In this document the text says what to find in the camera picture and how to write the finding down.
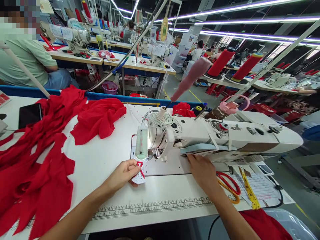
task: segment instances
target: yellow measuring tape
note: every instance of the yellow measuring tape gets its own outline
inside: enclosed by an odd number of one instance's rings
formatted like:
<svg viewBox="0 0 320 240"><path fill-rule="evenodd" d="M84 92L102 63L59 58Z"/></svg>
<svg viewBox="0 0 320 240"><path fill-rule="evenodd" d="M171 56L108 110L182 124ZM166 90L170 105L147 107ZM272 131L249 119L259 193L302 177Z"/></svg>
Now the yellow measuring tape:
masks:
<svg viewBox="0 0 320 240"><path fill-rule="evenodd" d="M257 209L260 208L259 201L258 201L256 195L254 194L252 188L250 187L250 184L248 182L247 176L246 176L243 168L239 167L239 170L240 170L240 173L242 175L242 178L243 178L243 181L244 181L244 186L245 186L246 191L248 193L249 200L252 202L251 207L252 207L253 210L257 210Z"/></svg>

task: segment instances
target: ruler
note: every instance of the ruler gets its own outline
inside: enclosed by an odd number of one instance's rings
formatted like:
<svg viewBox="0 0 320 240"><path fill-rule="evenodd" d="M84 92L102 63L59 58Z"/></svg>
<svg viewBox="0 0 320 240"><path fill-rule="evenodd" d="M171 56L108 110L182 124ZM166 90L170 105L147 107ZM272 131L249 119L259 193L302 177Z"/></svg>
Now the ruler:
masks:
<svg viewBox="0 0 320 240"><path fill-rule="evenodd" d="M232 200L235 200L235 197L230 194L228 197ZM207 207L214 206L214 204L209 200L208 197L198 197L198 198L186 198L178 200L167 200L160 202L148 202L148 203L136 203L130 205L119 205L119 206L108 206L99 208L99 210L94 214L91 221L111 219L111 218L120 218L128 216L137 216L144 214L152 214L159 212L175 211L182 209L190 209L197 207ZM34 218L29 222L26 229L30 229L34 223ZM18 226L16 222L11 230L15 231Z"/></svg>
<svg viewBox="0 0 320 240"><path fill-rule="evenodd" d="M254 192L248 182L248 179L247 179L246 173L244 172L244 169L242 167L239 167L239 170L242 175L242 178L244 181L244 186L245 186L246 191L248 193L249 200L252 202L251 207L253 210L257 210L260 208L259 201L258 201L256 195L254 194Z"/></svg>

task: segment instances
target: white shirt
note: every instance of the white shirt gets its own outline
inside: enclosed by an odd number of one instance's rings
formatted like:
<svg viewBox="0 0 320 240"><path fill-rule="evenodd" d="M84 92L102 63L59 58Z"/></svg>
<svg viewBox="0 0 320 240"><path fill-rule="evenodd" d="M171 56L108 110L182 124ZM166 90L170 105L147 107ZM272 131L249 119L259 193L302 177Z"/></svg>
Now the white shirt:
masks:
<svg viewBox="0 0 320 240"><path fill-rule="evenodd" d="M190 55L192 56L192 61L197 61L201 55L202 55L202 49L201 48L197 48L195 50L193 50Z"/></svg>

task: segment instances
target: white sewing machine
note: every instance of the white sewing machine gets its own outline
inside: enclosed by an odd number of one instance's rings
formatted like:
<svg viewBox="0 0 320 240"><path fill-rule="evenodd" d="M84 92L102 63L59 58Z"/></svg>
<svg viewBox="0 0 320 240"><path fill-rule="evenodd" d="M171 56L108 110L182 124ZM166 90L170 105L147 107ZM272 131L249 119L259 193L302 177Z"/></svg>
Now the white sewing machine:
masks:
<svg viewBox="0 0 320 240"><path fill-rule="evenodd" d="M303 144L299 134L262 113L238 111L231 117L232 121L221 123L173 116L174 123L165 131L149 123L147 130L139 128L145 135L138 132L133 137L131 157L147 161L144 167L147 176L177 175L190 173L186 158L189 153L206 156L219 165L221 161L256 154L276 156Z"/></svg>
<svg viewBox="0 0 320 240"><path fill-rule="evenodd" d="M163 67L164 59L170 54L170 48L154 39L144 37L138 45L138 56L143 57L142 54L151 56L151 66Z"/></svg>
<svg viewBox="0 0 320 240"><path fill-rule="evenodd" d="M296 83L295 77L290 77L290 74L274 73L266 80L266 85L274 88L283 88L290 83Z"/></svg>
<svg viewBox="0 0 320 240"><path fill-rule="evenodd" d="M90 33L88 26L86 24L79 23L80 25L83 26L85 30L80 30L80 29L72 29L72 28L67 28L68 30L68 37L64 37L62 34L58 36L55 34L51 29L50 25L48 23L40 21L40 28L43 31L43 34L45 37L50 38L50 42L53 43L56 38L63 39L67 42L69 46L69 50L73 53L81 53L87 52L87 44L91 42L90 39Z"/></svg>

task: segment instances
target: hand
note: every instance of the hand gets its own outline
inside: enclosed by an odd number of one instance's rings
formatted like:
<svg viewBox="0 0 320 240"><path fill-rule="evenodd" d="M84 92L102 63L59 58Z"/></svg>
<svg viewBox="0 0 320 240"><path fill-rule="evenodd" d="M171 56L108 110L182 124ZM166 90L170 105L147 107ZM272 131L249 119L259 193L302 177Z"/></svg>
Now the hand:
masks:
<svg viewBox="0 0 320 240"><path fill-rule="evenodd" d="M112 197L120 188L122 188L127 182L130 182L133 187L138 185L131 181L136 174L141 170L140 166L137 166L135 159L130 159L121 162L111 175L100 186L100 189L107 194L107 197Z"/></svg>
<svg viewBox="0 0 320 240"><path fill-rule="evenodd" d="M188 160L191 165L191 173L203 191L212 197L222 188L219 185L216 175L216 168L206 157L188 154Z"/></svg>

